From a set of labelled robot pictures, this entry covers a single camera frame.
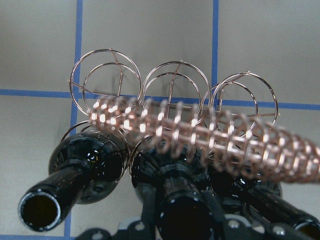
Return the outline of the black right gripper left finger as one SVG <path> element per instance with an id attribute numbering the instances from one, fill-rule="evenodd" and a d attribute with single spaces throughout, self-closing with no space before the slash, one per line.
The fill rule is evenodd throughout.
<path id="1" fill-rule="evenodd" d="M 117 232 L 111 235 L 103 228 L 90 228 L 85 230 L 75 240 L 147 240 L 148 221 L 143 217 L 129 217 L 122 220 Z"/>

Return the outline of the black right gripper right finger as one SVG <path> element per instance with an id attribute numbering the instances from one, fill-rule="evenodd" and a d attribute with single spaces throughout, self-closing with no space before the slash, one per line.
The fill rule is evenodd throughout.
<path id="1" fill-rule="evenodd" d="M 210 190 L 201 192 L 209 209 L 210 240 L 299 240 L 300 234 L 283 223 L 270 224 L 257 231 L 243 216 L 225 213 L 222 204 Z"/>

